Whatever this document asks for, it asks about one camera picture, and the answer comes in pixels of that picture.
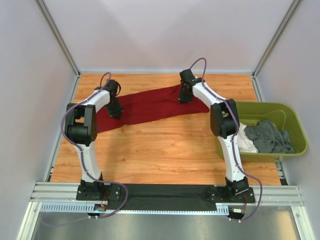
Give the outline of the red t-shirt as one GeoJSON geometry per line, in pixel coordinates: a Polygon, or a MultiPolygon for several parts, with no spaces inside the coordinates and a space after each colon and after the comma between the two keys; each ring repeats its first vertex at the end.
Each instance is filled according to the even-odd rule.
{"type": "Polygon", "coordinates": [[[180,85],[158,88],[117,97],[123,108],[119,119],[110,117],[106,107],[97,116],[97,132],[102,133],[124,125],[136,125],[188,114],[208,113],[209,108],[198,98],[180,103],[180,85]]]}

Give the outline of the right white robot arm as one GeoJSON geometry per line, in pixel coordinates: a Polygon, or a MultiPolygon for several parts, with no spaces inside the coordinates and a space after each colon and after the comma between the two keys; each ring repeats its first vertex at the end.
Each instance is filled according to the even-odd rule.
{"type": "Polygon", "coordinates": [[[195,97],[209,108],[210,128],[220,142],[225,161],[225,196],[229,201],[236,202],[249,189],[238,149],[240,122],[236,102],[218,95],[202,78],[196,77],[191,69],[181,71],[179,76],[180,103],[189,103],[195,97]]]}

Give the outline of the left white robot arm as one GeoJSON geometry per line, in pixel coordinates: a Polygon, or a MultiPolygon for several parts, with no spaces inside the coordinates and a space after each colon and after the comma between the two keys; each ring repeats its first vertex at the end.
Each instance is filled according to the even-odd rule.
{"type": "Polygon", "coordinates": [[[74,146],[82,171],[76,194],[77,200],[107,199],[110,188],[103,182],[95,150],[95,140],[98,136],[97,112],[105,109],[111,118],[119,119],[123,112],[117,99],[120,90],[120,84],[111,79],[105,85],[97,87],[85,100],[68,104],[66,113],[62,117],[63,136],[74,146]]]}

